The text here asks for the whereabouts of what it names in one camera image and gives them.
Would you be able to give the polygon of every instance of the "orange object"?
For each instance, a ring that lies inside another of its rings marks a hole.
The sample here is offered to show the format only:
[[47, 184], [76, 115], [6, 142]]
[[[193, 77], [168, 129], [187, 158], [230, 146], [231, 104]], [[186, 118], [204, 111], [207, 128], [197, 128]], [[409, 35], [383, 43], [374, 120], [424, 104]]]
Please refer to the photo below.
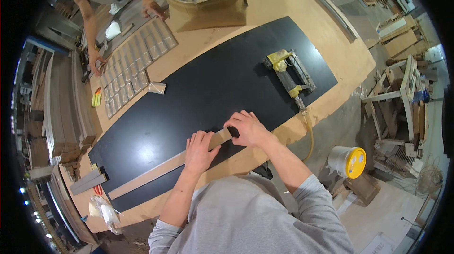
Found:
[[103, 189], [101, 188], [101, 185], [96, 185], [93, 187], [94, 193], [102, 196], [103, 195]]

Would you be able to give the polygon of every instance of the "air hose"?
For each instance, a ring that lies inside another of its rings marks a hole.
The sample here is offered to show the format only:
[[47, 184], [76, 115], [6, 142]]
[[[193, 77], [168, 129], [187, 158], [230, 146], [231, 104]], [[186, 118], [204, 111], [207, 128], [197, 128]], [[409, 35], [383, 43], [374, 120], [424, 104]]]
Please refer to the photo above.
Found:
[[307, 113], [307, 110], [304, 110], [301, 113], [303, 114], [304, 119], [306, 120], [307, 131], [310, 134], [310, 149], [309, 149], [309, 153], [307, 154], [307, 156], [303, 159], [303, 162], [304, 162], [310, 157], [310, 155], [312, 155], [312, 150], [314, 149], [314, 133], [312, 132], [312, 122], [310, 120], [309, 113]]

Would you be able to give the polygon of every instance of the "wooden table surface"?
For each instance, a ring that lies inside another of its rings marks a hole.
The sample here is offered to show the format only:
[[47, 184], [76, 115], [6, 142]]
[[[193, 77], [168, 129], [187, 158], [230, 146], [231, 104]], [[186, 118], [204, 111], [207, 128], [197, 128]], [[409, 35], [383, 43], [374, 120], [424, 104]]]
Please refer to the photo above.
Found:
[[[338, 109], [350, 97], [350, 94], [355, 88], [366, 79], [369, 72], [375, 68], [375, 61], [364, 42], [360, 38], [354, 42], [350, 41], [347, 33], [341, 30], [328, 10], [317, 0], [247, 1], [249, 7], [247, 8], [246, 26], [210, 28], [181, 33], [174, 32], [179, 45], [147, 68], [150, 81], [160, 82], [192, 59], [222, 42], [252, 28], [285, 16], [290, 16], [301, 30], [303, 30], [304, 34], [325, 59], [338, 81], [337, 85], [309, 106], [309, 114], [314, 125]], [[166, 23], [171, 30], [174, 29], [171, 18], [167, 19]], [[93, 93], [99, 87], [99, 79], [92, 78], [85, 87], [87, 101], [91, 102]], [[106, 116], [104, 105], [93, 108], [92, 116], [97, 131], [95, 142], [146, 92], [146, 90], [140, 92], [138, 96], [128, 102], [125, 107], [122, 107], [110, 120]], [[293, 143], [306, 134], [305, 121], [299, 114], [295, 115], [276, 128], [273, 133], [282, 143]], [[205, 172], [200, 178], [197, 188], [212, 180], [251, 171], [266, 160], [266, 155], [260, 149], [243, 149], [228, 160]], [[91, 163], [87, 153], [80, 160], [79, 171], [81, 176], [90, 172], [90, 165]], [[66, 185], [71, 185], [72, 183], [66, 172], [62, 172], [62, 175]], [[124, 211], [119, 216], [121, 223], [118, 227], [138, 223], [158, 216], [169, 193], [170, 191]], [[82, 217], [88, 214], [89, 198], [92, 195], [94, 195], [92, 189], [76, 196], [71, 194], [74, 204]], [[93, 233], [108, 230], [102, 218], [88, 217], [86, 223]]]

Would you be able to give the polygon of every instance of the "hand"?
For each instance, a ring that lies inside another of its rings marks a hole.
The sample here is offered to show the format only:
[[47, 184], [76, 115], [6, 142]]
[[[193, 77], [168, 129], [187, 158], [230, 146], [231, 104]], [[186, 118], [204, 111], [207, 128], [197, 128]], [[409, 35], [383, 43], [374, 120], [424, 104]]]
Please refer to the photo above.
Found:
[[208, 152], [208, 146], [213, 135], [214, 132], [206, 133], [204, 131], [198, 131], [190, 139], [186, 140], [186, 166], [184, 169], [194, 176], [200, 177], [210, 167], [211, 162], [221, 148], [218, 145], [212, 151]]
[[96, 67], [96, 61], [100, 61], [102, 64], [106, 62], [101, 55], [99, 55], [99, 52], [96, 49], [93, 50], [88, 50], [88, 62], [90, 63], [90, 68], [94, 74], [95, 77], [100, 77], [101, 72], [99, 69]]
[[253, 112], [247, 113], [244, 110], [240, 113], [235, 112], [224, 124], [224, 128], [229, 126], [237, 128], [240, 134], [238, 138], [232, 138], [234, 145], [262, 147], [270, 140], [277, 139], [258, 121]]
[[156, 14], [163, 21], [167, 18], [164, 14], [164, 10], [155, 1], [143, 0], [142, 1], [142, 15], [145, 18], [150, 18], [150, 14], [148, 14], [148, 12], [152, 12], [152, 13]]

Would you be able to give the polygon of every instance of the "white plastic bag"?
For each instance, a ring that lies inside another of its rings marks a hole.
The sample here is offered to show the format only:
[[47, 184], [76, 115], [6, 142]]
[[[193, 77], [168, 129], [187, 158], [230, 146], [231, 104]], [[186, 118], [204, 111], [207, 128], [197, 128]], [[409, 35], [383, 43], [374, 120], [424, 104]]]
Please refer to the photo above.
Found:
[[94, 195], [90, 197], [91, 202], [89, 203], [88, 209], [90, 216], [104, 218], [104, 222], [107, 227], [115, 234], [122, 234], [121, 229], [116, 228], [114, 223], [120, 223], [117, 212], [112, 205], [110, 205], [103, 197]]
[[107, 39], [107, 41], [111, 41], [112, 39], [114, 39], [120, 33], [121, 33], [120, 25], [118, 24], [118, 22], [112, 21], [110, 26], [106, 29], [106, 39]]

